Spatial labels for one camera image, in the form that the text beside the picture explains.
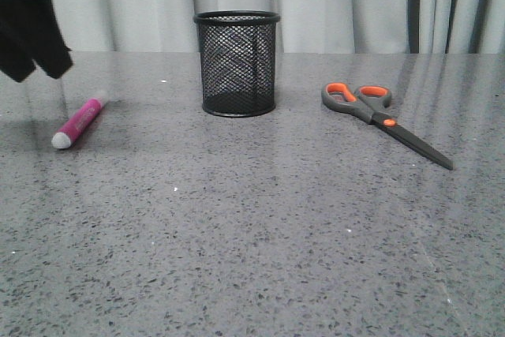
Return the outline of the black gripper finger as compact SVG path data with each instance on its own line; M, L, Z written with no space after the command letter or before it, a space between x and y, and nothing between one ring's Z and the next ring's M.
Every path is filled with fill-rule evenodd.
M24 0L30 31L29 47L35 67L58 79L73 65L54 13L52 0Z
M1 0L1 71L22 82L34 70L24 0Z

